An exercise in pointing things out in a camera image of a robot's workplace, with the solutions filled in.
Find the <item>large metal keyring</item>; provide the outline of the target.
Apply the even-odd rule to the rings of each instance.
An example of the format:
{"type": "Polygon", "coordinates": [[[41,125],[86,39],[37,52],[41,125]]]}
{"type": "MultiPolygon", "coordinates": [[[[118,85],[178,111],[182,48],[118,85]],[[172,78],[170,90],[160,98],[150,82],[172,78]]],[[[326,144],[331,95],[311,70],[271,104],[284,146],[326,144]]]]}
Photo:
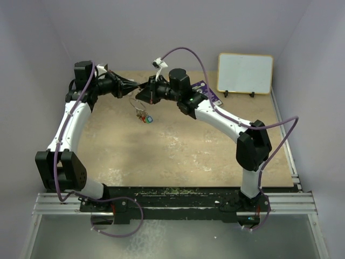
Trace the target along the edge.
{"type": "Polygon", "coordinates": [[[141,101],[139,101],[139,100],[137,100],[137,99],[135,99],[135,98],[129,98],[129,103],[130,103],[131,106],[134,107],[137,111],[146,111],[145,105],[144,105],[141,101]]]}

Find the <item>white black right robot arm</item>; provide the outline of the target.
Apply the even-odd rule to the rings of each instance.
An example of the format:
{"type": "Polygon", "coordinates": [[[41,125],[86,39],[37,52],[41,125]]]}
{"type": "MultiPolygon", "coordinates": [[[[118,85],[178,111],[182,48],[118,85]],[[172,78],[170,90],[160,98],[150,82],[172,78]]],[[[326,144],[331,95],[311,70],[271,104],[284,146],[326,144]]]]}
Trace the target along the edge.
{"type": "Polygon", "coordinates": [[[207,96],[193,90],[184,69],[171,70],[168,79],[151,76],[139,89],[137,100],[150,105],[162,99],[174,101],[183,114],[213,126],[234,141],[236,160],[243,169],[240,188],[243,195],[239,203],[245,211],[254,210],[259,204],[261,169],[272,150],[264,123],[237,120],[233,114],[215,107],[207,96]]]}

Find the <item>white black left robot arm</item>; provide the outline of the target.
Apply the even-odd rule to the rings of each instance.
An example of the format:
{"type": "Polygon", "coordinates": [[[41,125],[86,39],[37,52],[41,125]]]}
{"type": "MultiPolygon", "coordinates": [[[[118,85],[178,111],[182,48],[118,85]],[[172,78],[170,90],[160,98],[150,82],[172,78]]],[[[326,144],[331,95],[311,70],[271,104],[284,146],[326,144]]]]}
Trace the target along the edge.
{"type": "Polygon", "coordinates": [[[74,65],[74,79],[65,96],[64,115],[45,151],[36,153],[35,162],[46,190],[56,192],[61,202],[75,193],[92,199],[92,206],[104,212],[111,206],[106,186],[90,179],[77,156],[80,137],[100,96],[122,98],[139,84],[109,70],[107,65],[81,61],[74,65]]]}

